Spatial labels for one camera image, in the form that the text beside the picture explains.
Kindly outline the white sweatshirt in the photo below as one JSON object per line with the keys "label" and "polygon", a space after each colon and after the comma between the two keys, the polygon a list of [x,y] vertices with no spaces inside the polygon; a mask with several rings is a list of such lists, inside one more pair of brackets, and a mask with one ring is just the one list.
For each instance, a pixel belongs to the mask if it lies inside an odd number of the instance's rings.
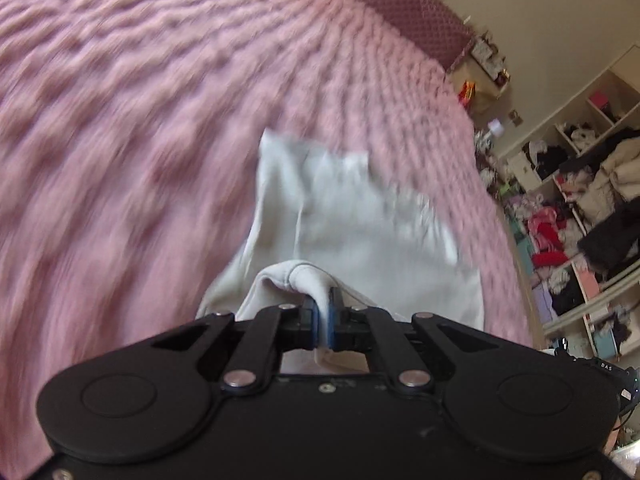
{"label": "white sweatshirt", "polygon": [[433,312],[479,330],[480,272],[424,195],[382,185],[364,153],[262,134],[254,219],[246,241],[206,289],[198,316],[247,321],[268,306],[318,304],[320,344],[286,352],[285,374],[363,372],[366,361],[329,344],[329,292],[349,307],[381,307],[408,322]]}

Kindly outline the white open wardrobe shelf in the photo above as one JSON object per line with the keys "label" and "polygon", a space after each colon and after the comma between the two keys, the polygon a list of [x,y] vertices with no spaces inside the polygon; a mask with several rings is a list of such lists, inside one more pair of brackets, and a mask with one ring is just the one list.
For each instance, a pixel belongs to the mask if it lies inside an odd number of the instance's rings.
{"label": "white open wardrobe shelf", "polygon": [[617,62],[501,159],[502,206],[545,347],[639,347],[639,71]]}

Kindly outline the white table lamp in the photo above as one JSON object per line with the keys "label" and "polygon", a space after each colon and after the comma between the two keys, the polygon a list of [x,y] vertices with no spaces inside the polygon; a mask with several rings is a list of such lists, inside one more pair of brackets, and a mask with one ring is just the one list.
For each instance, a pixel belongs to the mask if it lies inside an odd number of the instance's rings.
{"label": "white table lamp", "polygon": [[491,120],[490,122],[488,122],[487,127],[488,127],[488,130],[491,132],[491,134],[496,138],[498,138],[499,136],[502,136],[504,133],[503,124],[500,122],[499,119]]}

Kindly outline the red yellow snack bag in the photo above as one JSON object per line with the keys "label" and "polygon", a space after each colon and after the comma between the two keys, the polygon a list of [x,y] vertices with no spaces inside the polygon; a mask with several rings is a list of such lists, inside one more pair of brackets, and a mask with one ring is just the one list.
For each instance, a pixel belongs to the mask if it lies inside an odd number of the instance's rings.
{"label": "red yellow snack bag", "polygon": [[476,83],[472,80],[465,80],[458,92],[458,101],[467,110],[471,107],[476,93]]}

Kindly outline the pink fluffy blanket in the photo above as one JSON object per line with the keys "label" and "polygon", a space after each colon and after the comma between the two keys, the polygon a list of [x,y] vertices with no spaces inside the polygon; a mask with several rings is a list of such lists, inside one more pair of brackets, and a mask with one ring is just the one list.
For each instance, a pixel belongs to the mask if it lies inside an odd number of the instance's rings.
{"label": "pink fluffy blanket", "polygon": [[532,340],[446,73],[358,0],[1,0],[1,471],[49,455],[62,368],[194,317],[253,215],[274,129],[365,151],[480,269],[488,332]]}

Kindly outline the cream bedside shelf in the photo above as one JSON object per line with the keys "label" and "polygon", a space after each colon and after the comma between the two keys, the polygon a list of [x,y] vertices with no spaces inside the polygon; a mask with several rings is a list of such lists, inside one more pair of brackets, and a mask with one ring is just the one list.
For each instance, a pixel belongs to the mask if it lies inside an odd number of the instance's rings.
{"label": "cream bedside shelf", "polygon": [[463,81],[472,80],[476,83],[475,98],[466,111],[470,116],[478,116],[487,112],[506,93],[511,74],[506,67],[506,57],[485,32],[474,37],[466,55],[449,73],[449,79],[457,94]]}

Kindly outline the mauve quilted headboard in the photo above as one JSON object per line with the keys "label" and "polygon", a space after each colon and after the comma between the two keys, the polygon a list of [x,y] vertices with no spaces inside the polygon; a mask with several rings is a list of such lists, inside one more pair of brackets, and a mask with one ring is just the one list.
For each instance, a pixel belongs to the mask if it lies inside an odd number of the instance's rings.
{"label": "mauve quilted headboard", "polygon": [[474,32],[442,0],[361,0],[445,70],[469,53]]}

